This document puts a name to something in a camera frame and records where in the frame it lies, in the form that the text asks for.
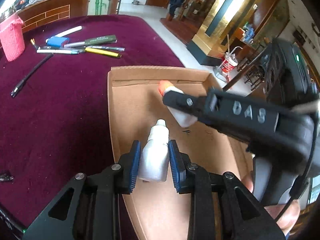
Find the small white dropper bottle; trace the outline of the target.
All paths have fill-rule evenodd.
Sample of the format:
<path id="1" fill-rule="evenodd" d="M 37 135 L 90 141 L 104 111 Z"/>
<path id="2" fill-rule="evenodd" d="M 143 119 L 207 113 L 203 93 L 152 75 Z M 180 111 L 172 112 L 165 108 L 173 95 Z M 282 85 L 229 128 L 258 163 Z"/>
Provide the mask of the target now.
<path id="1" fill-rule="evenodd" d="M 152 126 L 140 157 L 138 178 L 144 181 L 165 182 L 169 167 L 169 129 L 163 119 Z"/>

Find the white bottle orange cap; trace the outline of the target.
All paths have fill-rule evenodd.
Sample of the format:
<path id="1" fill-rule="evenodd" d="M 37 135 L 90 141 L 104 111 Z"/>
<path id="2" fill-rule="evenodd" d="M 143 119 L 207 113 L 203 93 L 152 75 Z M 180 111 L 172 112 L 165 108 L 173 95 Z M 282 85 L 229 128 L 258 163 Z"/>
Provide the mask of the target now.
<path id="1" fill-rule="evenodd" d="M 188 128 L 197 122 L 197 117 L 189 113 L 193 105 L 190 96 L 184 96 L 184 92 L 168 80 L 159 82 L 158 91 L 163 97 L 164 104 L 182 128 Z"/>

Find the brown cardboard box tray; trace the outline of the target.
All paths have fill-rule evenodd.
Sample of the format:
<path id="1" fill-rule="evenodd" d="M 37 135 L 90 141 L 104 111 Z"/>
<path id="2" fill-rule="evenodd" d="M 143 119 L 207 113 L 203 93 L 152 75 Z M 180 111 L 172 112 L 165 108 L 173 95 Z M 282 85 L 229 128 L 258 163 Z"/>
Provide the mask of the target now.
<path id="1" fill-rule="evenodd" d="M 168 80 L 186 94 L 206 95 L 218 88 L 216 78 L 204 70 L 181 67 L 113 67 L 107 77 L 108 117 L 113 155 L 119 159 L 129 152 L 132 142 L 146 144 L 150 129 L 163 119 L 169 137 L 181 152 L 207 171 L 233 172 L 243 178 L 252 170 L 252 157 L 246 145 L 197 122 L 181 128 L 158 91 L 161 80 Z M 133 192 L 124 196 L 126 209 L 139 239 L 186 239 L 190 196 L 178 194 L 172 177 L 163 183 L 137 180 Z"/>

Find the maroon velvet table cloth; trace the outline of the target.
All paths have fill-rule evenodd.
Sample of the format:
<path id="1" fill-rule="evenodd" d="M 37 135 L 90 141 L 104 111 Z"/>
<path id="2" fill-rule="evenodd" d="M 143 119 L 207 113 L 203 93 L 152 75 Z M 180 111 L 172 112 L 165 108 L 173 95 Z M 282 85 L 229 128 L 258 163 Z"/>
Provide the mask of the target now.
<path id="1" fill-rule="evenodd" d="M 1 56 L 1 239 L 23 234 L 77 174 L 113 165 L 107 75 L 120 66 L 181 66 L 141 18 L 86 16 L 50 23 L 24 35 L 37 43 L 72 27 L 71 42 L 116 35 L 121 58 L 55 54 L 12 98 L 14 87 L 48 54 L 31 44 L 15 61 Z"/>

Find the black pen on cloth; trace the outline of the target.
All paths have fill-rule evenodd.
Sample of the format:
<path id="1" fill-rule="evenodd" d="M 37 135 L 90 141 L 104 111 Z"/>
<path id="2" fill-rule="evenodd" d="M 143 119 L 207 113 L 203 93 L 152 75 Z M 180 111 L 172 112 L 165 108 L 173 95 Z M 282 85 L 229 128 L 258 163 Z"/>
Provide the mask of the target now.
<path id="1" fill-rule="evenodd" d="M 27 83 L 28 79 L 44 64 L 46 63 L 53 54 L 48 54 L 44 59 L 42 59 L 11 91 L 10 95 L 12 98 L 16 97 L 22 90 L 23 86 Z"/>

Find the yellow pen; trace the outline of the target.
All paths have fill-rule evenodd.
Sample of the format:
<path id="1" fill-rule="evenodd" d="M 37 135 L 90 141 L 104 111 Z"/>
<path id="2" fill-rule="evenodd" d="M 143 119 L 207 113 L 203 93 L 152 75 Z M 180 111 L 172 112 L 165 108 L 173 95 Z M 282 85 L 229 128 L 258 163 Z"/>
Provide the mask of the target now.
<path id="1" fill-rule="evenodd" d="M 116 58 L 116 59 L 121 58 L 121 55 L 119 53 L 115 53 L 115 52 L 107 51 L 107 50 L 103 50 L 103 49 L 95 49 L 95 48 L 86 47 L 85 52 L 104 55 L 104 56 L 108 56 L 108 57 L 112 57 L 112 58 Z"/>

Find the white pen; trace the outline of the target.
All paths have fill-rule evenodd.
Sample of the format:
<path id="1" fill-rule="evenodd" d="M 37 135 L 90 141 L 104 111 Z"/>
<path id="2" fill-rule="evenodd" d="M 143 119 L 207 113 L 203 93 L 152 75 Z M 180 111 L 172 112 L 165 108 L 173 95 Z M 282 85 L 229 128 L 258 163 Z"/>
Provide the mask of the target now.
<path id="1" fill-rule="evenodd" d="M 38 54 L 65 54 L 65 55 L 78 55 L 79 52 L 76 50 L 65 50 L 65 49 L 38 49 Z"/>

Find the blue lighter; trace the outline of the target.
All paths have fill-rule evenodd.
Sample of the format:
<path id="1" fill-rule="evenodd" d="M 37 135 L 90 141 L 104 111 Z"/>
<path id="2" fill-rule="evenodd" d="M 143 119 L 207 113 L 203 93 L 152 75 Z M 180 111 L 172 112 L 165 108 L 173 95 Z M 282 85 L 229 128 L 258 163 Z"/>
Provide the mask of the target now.
<path id="1" fill-rule="evenodd" d="M 64 45 L 66 45 L 68 42 L 69 42 L 69 38 L 67 37 L 52 36 L 46 41 L 46 44 L 47 46 L 60 48 L 60 47 L 64 47 Z"/>

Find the green marker pen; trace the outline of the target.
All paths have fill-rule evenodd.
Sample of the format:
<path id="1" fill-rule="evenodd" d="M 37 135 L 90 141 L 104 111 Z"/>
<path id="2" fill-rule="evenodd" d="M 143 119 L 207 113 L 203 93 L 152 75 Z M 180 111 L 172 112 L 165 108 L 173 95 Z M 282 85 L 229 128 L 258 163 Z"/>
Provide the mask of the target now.
<path id="1" fill-rule="evenodd" d="M 112 43 L 116 42 L 117 37 L 116 35 L 107 35 L 95 38 L 89 38 L 87 40 L 81 42 L 73 42 L 64 45 L 65 48 L 73 48 L 73 47 L 80 47 L 80 46 L 92 46 L 97 44 L 105 44 L 105 43 Z"/>

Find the pink knitted cup holder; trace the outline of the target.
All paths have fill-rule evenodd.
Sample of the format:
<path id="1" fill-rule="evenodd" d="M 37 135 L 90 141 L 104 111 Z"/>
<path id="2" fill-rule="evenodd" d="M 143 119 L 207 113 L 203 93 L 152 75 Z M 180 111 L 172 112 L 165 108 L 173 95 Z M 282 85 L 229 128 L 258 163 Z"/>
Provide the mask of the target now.
<path id="1" fill-rule="evenodd" d="M 16 60 L 25 50 L 23 24 L 16 12 L 1 22 L 1 45 L 9 62 Z"/>

